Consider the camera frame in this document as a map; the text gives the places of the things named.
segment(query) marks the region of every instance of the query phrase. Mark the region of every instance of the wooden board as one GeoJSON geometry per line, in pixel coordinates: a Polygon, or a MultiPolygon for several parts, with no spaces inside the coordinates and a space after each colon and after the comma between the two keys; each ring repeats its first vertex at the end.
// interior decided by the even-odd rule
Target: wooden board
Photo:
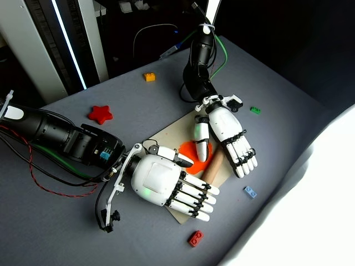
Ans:
{"type": "MultiPolygon", "coordinates": [[[[161,130],[160,132],[152,136],[151,139],[158,141],[158,144],[161,146],[166,146],[171,149],[179,149],[181,144],[183,144],[186,141],[190,141],[194,139],[194,127],[195,127],[196,115],[197,115],[196,111],[192,111],[188,113],[187,115],[180,118],[178,121],[172,123],[165,129],[161,130]]],[[[217,147],[216,142],[213,140],[212,137],[210,137],[210,141],[212,143],[213,150],[215,150],[217,147]]],[[[201,178],[202,173],[203,171],[200,171],[195,176],[201,178]]],[[[212,185],[216,187],[220,187],[231,175],[232,175],[232,168],[227,158],[225,157],[221,165],[221,168],[219,169],[217,176],[212,185]]],[[[180,224],[185,223],[190,218],[190,216],[175,211],[171,208],[167,208],[167,209],[180,224]]]]}

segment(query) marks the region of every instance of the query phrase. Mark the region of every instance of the gray table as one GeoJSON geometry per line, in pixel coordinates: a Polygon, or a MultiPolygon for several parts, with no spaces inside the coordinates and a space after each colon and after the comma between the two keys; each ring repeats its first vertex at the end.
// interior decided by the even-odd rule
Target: gray table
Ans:
{"type": "MultiPolygon", "coordinates": [[[[96,196],[64,198],[40,190],[28,166],[0,143],[1,265],[215,265],[261,208],[277,183],[306,147],[324,108],[290,82],[222,38],[229,53],[227,66],[213,84],[223,95],[236,94],[244,107],[236,114],[257,151],[259,167],[239,180],[221,186],[209,222],[190,219],[179,225],[165,209],[139,198],[126,181],[126,190],[114,198],[121,221],[114,232],[98,229],[94,217],[96,196]],[[261,115],[249,109],[257,106],[261,115]],[[242,189],[251,186],[258,196],[251,200],[242,189]],[[187,239],[195,230],[205,238],[197,248],[187,239]]],[[[86,115],[93,105],[109,105],[114,120],[99,126],[119,136],[128,148],[193,109],[179,100],[182,70],[189,52],[179,52],[87,91],[49,105],[76,124],[98,126],[86,115]],[[154,72],[157,81],[146,83],[142,74],[154,72]]],[[[223,60],[219,51],[216,65],[223,60]]],[[[35,154],[34,159],[68,180],[74,178],[35,154]]],[[[40,183],[53,190],[80,193],[84,188],[58,184],[35,171],[40,183]]],[[[110,189],[102,197],[104,207],[110,189]]]]}

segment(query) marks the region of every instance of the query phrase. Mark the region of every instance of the dark background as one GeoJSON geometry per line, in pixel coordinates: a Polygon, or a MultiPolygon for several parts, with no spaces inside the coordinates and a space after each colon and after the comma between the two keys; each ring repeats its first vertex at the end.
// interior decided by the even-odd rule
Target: dark background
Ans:
{"type": "MultiPolygon", "coordinates": [[[[111,78],[153,62],[200,23],[190,0],[151,0],[151,8],[123,14],[117,1],[108,1],[99,29],[111,78]],[[172,23],[142,31],[147,25],[172,23]]],[[[205,8],[206,1],[198,1],[205,8]]],[[[355,4],[350,0],[228,1],[222,0],[216,33],[224,35],[252,56],[339,114],[355,103],[355,4]]],[[[182,49],[190,44],[188,40],[182,49]]],[[[9,49],[0,49],[1,95],[20,88],[21,104],[39,107],[43,101],[9,49]]]]}

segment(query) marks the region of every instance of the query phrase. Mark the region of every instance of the red star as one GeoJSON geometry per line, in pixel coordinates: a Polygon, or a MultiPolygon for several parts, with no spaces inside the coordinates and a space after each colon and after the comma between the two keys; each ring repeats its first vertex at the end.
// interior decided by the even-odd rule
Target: red star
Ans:
{"type": "Polygon", "coordinates": [[[106,120],[113,119],[113,115],[110,113],[110,107],[108,105],[102,107],[94,106],[93,109],[93,112],[88,115],[90,120],[96,120],[97,123],[102,125],[106,120]]]}

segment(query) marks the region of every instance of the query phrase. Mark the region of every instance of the wooden rolling pin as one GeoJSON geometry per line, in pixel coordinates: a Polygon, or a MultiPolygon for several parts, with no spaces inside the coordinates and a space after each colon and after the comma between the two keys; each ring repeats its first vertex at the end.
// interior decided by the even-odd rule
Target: wooden rolling pin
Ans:
{"type": "Polygon", "coordinates": [[[204,171],[204,174],[202,176],[202,180],[205,181],[208,184],[212,184],[213,180],[215,179],[219,168],[221,167],[221,164],[224,159],[224,151],[220,145],[218,145],[215,154],[208,165],[207,169],[204,171]]]}

